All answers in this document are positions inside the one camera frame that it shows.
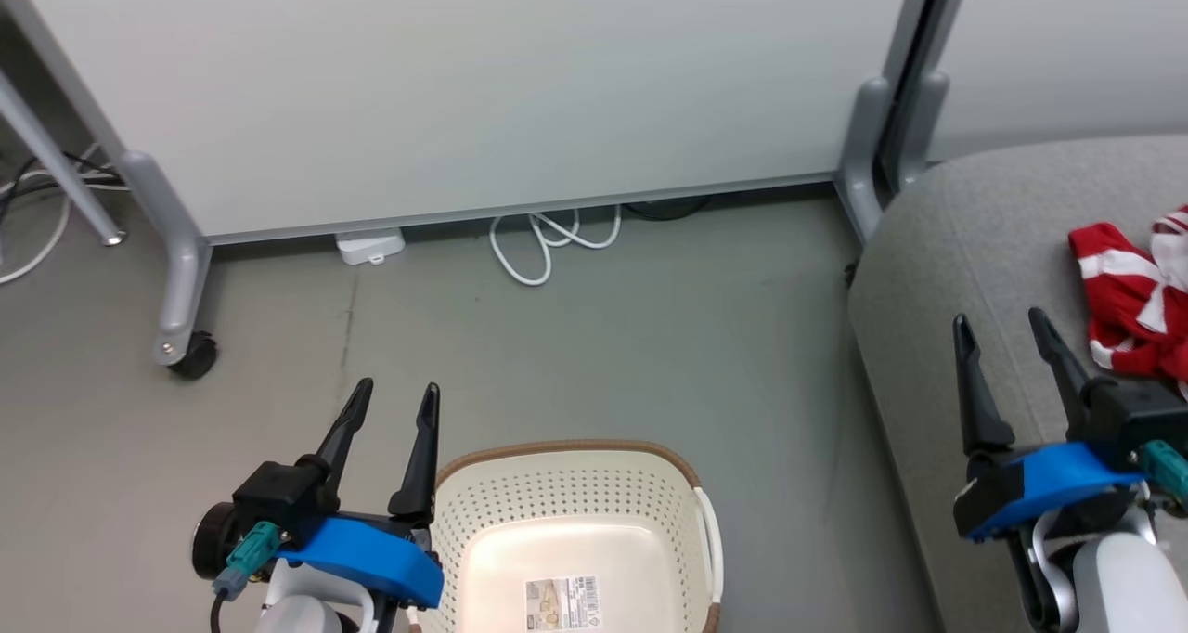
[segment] basket handle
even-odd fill
[[[694,487],[693,493],[697,495],[697,504],[701,506],[701,519],[706,526],[706,540],[709,545],[709,565],[713,569],[713,596],[712,602],[722,602],[722,587],[726,576],[722,572],[722,532],[718,527],[718,515],[714,513],[714,505],[709,502],[709,496],[701,487]]]

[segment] whiteboard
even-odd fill
[[[1188,131],[1188,0],[961,0],[929,160]]]
[[[208,236],[832,172],[903,0],[31,0]]]

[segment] red and white cloth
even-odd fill
[[[1089,350],[1120,374],[1173,378],[1188,397],[1188,205],[1151,232],[1150,253],[1112,223],[1069,232],[1089,299]]]

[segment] cable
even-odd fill
[[[713,201],[713,194],[708,197],[701,197],[699,201],[693,202],[693,205],[689,205],[688,209],[678,210],[676,214],[655,214],[655,211],[643,210],[639,205],[631,204],[624,204],[623,207],[628,211],[628,214],[636,215],[637,219],[651,220],[653,223],[666,223],[671,222],[671,220],[688,219],[689,215],[694,215],[697,210],[704,209],[704,207],[709,204],[709,201]]]
[[[94,164],[94,163],[91,163],[91,160],[87,159],[89,154],[93,154],[93,152],[97,151],[97,150],[99,150],[99,144],[97,143],[93,143],[91,146],[88,147],[88,150],[86,150],[83,152],[83,154],[81,156],[81,158],[80,158],[80,156],[74,154],[74,152],[63,151],[62,153],[64,154],[64,157],[67,159],[72,159],[74,163],[82,164],[82,166],[90,169],[90,171],[93,171],[93,172],[107,173],[107,176],[113,177],[113,179],[122,182],[124,177],[120,176],[120,173],[115,172],[114,169],[110,169],[108,166],[103,166],[102,164]]]
[[[81,156],[72,156],[69,154],[69,152],[63,152],[63,154],[67,156],[68,159],[74,160],[76,171],[77,169],[81,167],[93,169],[93,171],[80,173],[80,177],[82,177],[82,179],[84,181],[83,182],[84,185],[89,185],[89,188],[93,189],[113,189],[113,190],[124,190],[124,192],[126,192],[127,188],[126,185],[122,185],[124,179],[121,179],[118,172],[100,166],[100,164],[94,164],[91,163],[91,160],[88,159],[89,156],[93,156],[94,152],[97,150],[99,150],[99,144],[93,143],[90,144],[90,147],[88,147],[88,150],[86,150]],[[13,177],[13,181],[8,182],[7,185],[0,185],[0,223],[2,223],[6,215],[8,215],[8,205],[12,204],[14,198],[24,197],[26,196],[26,194],[42,192],[42,190],[44,189],[61,188],[58,182],[46,181],[44,182],[44,184],[33,185],[33,188],[29,189],[21,189],[20,184],[23,184],[23,182],[32,179],[36,176],[52,177],[52,173],[43,171],[43,169],[37,169],[37,171],[31,171],[33,164],[37,164],[36,158],[27,160],[27,163],[25,164],[21,164],[20,171],[17,172],[17,176]],[[70,222],[70,207],[71,207],[70,197],[67,196],[67,194],[63,194],[62,215],[59,215],[58,217],[58,223],[53,228],[53,234],[50,235],[50,240],[48,240],[44,247],[39,249],[37,255],[34,255],[32,260],[27,261],[25,266],[20,266],[20,268],[14,270],[14,272],[0,277],[0,285],[5,285],[5,283],[12,283],[17,280],[17,278],[24,277],[26,273],[31,272],[31,270],[37,268],[37,266],[40,265],[42,261],[45,261],[45,258],[50,255],[52,249],[56,247],[56,245],[58,245],[59,240],[62,240],[62,238],[67,232],[67,224]]]
[[[219,625],[219,613],[222,610],[223,601],[227,600],[227,591],[220,589],[215,594],[215,602],[210,607],[210,633],[222,633],[222,628]]]
[[[25,181],[26,175],[30,173],[30,169],[33,169],[33,164],[37,164],[37,158],[31,158],[27,163],[21,164],[17,169],[17,176],[13,177],[8,185],[5,185],[6,194],[4,200],[0,201],[0,223],[4,222],[5,215],[8,215],[8,205],[12,205],[13,198],[17,198],[17,188],[21,181]]]
[[[491,220],[491,248],[495,252],[495,257],[499,258],[499,264],[503,265],[504,270],[512,278],[516,278],[516,280],[518,280],[519,283],[523,283],[526,286],[542,286],[544,285],[544,283],[548,283],[549,278],[552,274],[552,255],[551,253],[549,253],[549,248],[561,248],[564,247],[564,245],[569,245],[570,242],[573,242],[581,245],[582,248],[602,249],[609,247],[611,243],[614,243],[615,239],[619,239],[619,227],[623,226],[623,211],[619,210],[619,205],[614,207],[614,227],[611,228],[611,236],[607,236],[607,240],[602,240],[602,242],[600,243],[594,243],[590,240],[584,240],[582,239],[582,236],[577,236],[577,230],[580,230],[582,223],[581,223],[581,217],[577,214],[577,209],[574,209],[573,211],[574,211],[573,228],[564,228],[558,226],[558,223],[552,222],[552,220],[549,219],[548,215],[543,214],[527,215],[527,222],[530,223],[530,226],[532,226],[532,234],[536,235],[536,240],[541,246],[541,253],[544,257],[544,273],[541,274],[539,278],[525,278],[523,277],[523,274],[519,274],[517,270],[512,268],[512,265],[507,260],[507,257],[504,257],[504,252],[499,247],[498,236],[495,235],[495,230],[499,227],[499,223],[503,222],[503,216],[500,215],[500,217]],[[544,232],[541,230],[541,223],[546,223],[546,226],[556,230],[557,234],[563,236],[563,239],[552,240],[549,239],[549,236],[544,236]]]
[[[34,255],[33,259],[29,261],[29,264],[21,266],[21,268],[14,270],[14,272],[12,272],[11,274],[5,274],[5,277],[0,277],[0,285],[5,285],[5,283],[12,283],[17,280],[17,278],[23,277],[23,274],[26,274],[31,272],[31,270],[37,268],[37,265],[40,265],[42,261],[50,255],[50,252],[52,252],[55,245],[58,245],[59,240],[62,240],[62,236],[67,232],[68,222],[70,222],[70,197],[67,197],[63,194],[62,215],[58,215],[58,227],[56,227],[53,234],[50,235],[50,240],[48,240],[45,247],[43,247],[40,253]]]

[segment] black cable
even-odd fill
[[[107,176],[109,176],[107,177],[107,179],[86,179],[83,182],[84,185],[107,185],[107,188],[126,188],[126,185],[124,184],[124,177],[120,176],[120,173],[110,171],[110,169],[101,167],[99,166],[99,164],[94,164],[89,159],[78,158],[77,156],[74,156],[72,152],[63,151],[62,154],[65,158],[74,160],[74,163],[82,164],[82,166],[93,169],[93,171],[95,172],[105,172],[107,173]],[[17,171],[17,176],[13,176],[12,189],[8,189],[8,192],[4,194],[4,197],[0,197],[0,223],[4,223],[5,217],[7,217],[8,207],[12,205],[14,198],[24,197],[26,196],[26,194],[40,192],[43,189],[62,188],[62,185],[59,185],[58,182],[56,181],[46,181],[43,182],[43,184],[33,185],[33,188],[31,189],[18,189],[20,188],[21,177],[24,177],[25,173],[30,172],[30,169],[33,169],[33,164],[37,163],[38,163],[37,158],[30,158],[26,160],[25,164],[21,164],[20,169],[18,169]]]
[[[227,590],[220,589],[215,594],[215,602],[210,607],[210,633],[222,633],[219,625],[219,612],[222,610],[222,603],[227,600]]]
[[[675,214],[655,214],[655,211],[642,210],[637,205],[624,204],[623,209],[627,210],[628,214],[636,215],[637,219],[651,220],[653,223],[666,223],[671,220],[688,219],[689,215],[696,214],[697,210],[704,209],[709,201],[713,198],[713,194],[709,197],[701,197],[699,201],[693,202],[685,210],[675,211]]]
[[[74,152],[63,151],[62,154],[65,159],[70,159],[76,164],[82,164],[82,166],[90,169],[93,172],[107,173],[107,176],[113,177],[113,179],[124,181],[124,177],[120,176],[120,173],[112,171],[112,169],[102,167],[100,164],[94,164],[89,159],[80,158],[80,156],[74,154]]]

